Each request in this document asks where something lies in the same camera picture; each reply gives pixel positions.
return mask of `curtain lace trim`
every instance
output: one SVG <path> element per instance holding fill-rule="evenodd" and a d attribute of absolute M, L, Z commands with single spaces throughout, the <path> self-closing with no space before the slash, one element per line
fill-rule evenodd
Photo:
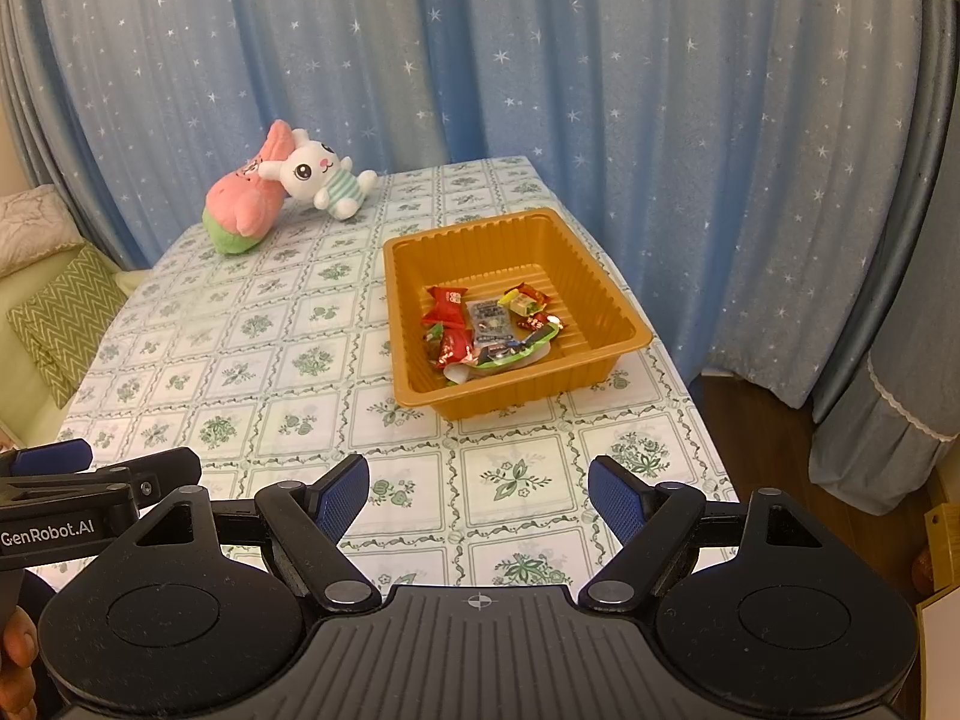
<path fill-rule="evenodd" d="M 874 360 L 872 360 L 872 357 L 870 356 L 870 352 L 867 352 L 867 372 L 870 374 L 870 381 L 874 383 L 874 389 L 880 394 L 880 397 L 882 397 L 887 402 L 887 404 L 890 406 L 891 409 L 893 409 L 896 413 L 898 413 L 900 416 L 906 419 L 906 421 L 909 422 L 911 425 L 913 425 L 915 428 L 917 428 L 917 430 L 919 430 L 922 433 L 925 433 L 926 435 L 930 436 L 932 439 L 938 440 L 938 442 L 941 442 L 941 443 L 952 442 L 954 439 L 957 438 L 957 436 L 960 436 L 960 434 L 955 434 L 953 436 L 945 436 L 942 433 L 938 433 L 937 431 L 933 430 L 932 428 L 929 428 L 928 426 L 920 422 L 918 418 L 916 418 L 914 415 L 912 415 L 912 413 L 906 410 L 904 406 L 901 405 L 901 402 L 899 402 L 899 400 L 896 400 L 893 394 L 890 394 L 890 392 L 887 391 L 885 386 L 880 384 L 880 380 L 877 379 L 877 374 L 874 372 Z"/>

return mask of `wall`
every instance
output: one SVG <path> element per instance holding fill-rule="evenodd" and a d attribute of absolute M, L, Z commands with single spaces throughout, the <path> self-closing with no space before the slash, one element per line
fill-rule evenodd
<path fill-rule="evenodd" d="M 7 124 L 7 111 L 0 100 L 0 197 L 30 189 L 27 177 L 13 146 L 13 137 Z"/>

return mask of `tablecloth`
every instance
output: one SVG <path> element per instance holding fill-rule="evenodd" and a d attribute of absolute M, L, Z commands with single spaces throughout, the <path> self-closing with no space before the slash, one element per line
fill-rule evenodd
<path fill-rule="evenodd" d="M 659 338 L 600 384 L 475 418 L 395 402 L 387 238 L 552 207 L 632 298 L 526 158 L 386 176 L 345 223 L 287 202 L 244 255 L 217 254 L 200 225 L 170 247 L 109 328 L 61 439 L 85 437 L 97 464 L 190 446 L 214 498 L 313 482 L 360 452 L 370 497 L 340 547 L 384 591 L 565 583 L 576 594 L 619 548 L 587 499 L 601 453 L 649 483 L 736 499 Z M 262 566 L 251 548 L 224 549 Z M 83 563 L 40 573 L 62 586 Z"/>

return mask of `plush bunny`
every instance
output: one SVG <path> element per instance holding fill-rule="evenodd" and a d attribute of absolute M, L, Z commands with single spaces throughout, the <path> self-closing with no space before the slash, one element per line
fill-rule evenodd
<path fill-rule="evenodd" d="M 290 125 L 277 119 L 257 156 L 227 173 L 206 193 L 203 226 L 215 250 L 241 254 L 269 232 L 280 214 L 285 192 L 280 182 L 266 180 L 256 167 L 264 160 L 286 159 L 295 148 Z"/>
<path fill-rule="evenodd" d="M 294 152 L 282 162 L 261 162 L 260 176 L 280 181 L 291 197 L 313 200 L 314 207 L 328 210 L 333 218 L 352 217 L 376 186 L 376 173 L 364 170 L 354 176 L 352 159 L 340 159 L 329 146 L 311 141 L 305 129 L 293 134 Z"/>

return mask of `finger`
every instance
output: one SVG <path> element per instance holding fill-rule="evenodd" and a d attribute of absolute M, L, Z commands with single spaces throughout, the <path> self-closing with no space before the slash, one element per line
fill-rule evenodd
<path fill-rule="evenodd" d="M 20 668 L 27 668 L 37 657 L 37 626 L 22 608 L 13 610 L 3 628 L 3 650 Z"/>
<path fill-rule="evenodd" d="M 4 714 L 6 714 L 8 720 L 37 720 L 37 702 L 31 701 L 16 714 L 11 712 L 4 712 Z"/>
<path fill-rule="evenodd" d="M 17 714 L 25 709 L 36 692 L 37 683 L 30 668 L 6 664 L 0 669 L 0 709 L 7 714 Z"/>

